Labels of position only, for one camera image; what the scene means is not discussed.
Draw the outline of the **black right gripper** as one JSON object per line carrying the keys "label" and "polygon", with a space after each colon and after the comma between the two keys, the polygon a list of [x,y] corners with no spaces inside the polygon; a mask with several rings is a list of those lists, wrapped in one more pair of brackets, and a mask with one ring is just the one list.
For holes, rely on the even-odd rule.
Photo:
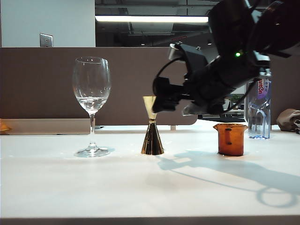
{"label": "black right gripper", "polygon": [[[191,74],[185,82],[185,87],[192,97],[192,102],[183,110],[182,115],[194,114],[223,114],[224,98],[236,90],[234,84],[227,77],[229,72],[225,70],[228,64],[222,57],[216,57],[204,68]],[[182,99],[184,87],[170,84],[166,77],[156,77],[153,81],[153,93],[155,101],[152,106],[154,113],[162,111],[175,111]],[[157,94],[174,94],[171,96],[159,96]]]}

